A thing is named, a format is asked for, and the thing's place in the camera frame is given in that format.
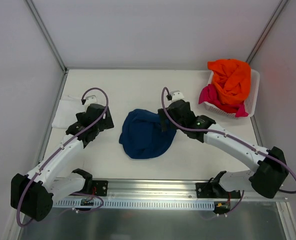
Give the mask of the blue t shirt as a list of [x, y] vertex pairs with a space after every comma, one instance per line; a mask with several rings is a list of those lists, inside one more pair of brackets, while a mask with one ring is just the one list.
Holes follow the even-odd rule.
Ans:
[[131, 159], [147, 160], [163, 155], [172, 145], [176, 133], [170, 127], [162, 131], [158, 114], [134, 109], [124, 120], [118, 142]]

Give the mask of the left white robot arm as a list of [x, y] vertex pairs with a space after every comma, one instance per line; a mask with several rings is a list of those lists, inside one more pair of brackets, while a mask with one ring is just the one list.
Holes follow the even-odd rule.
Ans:
[[77, 168], [67, 177], [57, 180], [60, 171], [95, 140], [99, 133], [114, 128], [108, 106], [91, 103], [86, 111], [76, 114], [57, 150], [25, 175], [16, 174], [11, 180], [10, 205], [17, 210], [16, 219], [23, 213], [40, 222], [53, 204], [71, 194], [89, 195], [93, 191], [91, 173]]

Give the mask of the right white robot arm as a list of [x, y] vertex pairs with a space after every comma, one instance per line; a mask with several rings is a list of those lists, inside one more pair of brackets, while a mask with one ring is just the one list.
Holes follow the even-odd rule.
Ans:
[[162, 131], [174, 128], [189, 138], [216, 147], [243, 163], [244, 171], [221, 171], [211, 182], [212, 193], [223, 198], [232, 191], [251, 191], [272, 199], [287, 178], [286, 160], [281, 149], [245, 142], [206, 115], [195, 115], [190, 103], [177, 100], [158, 109]]

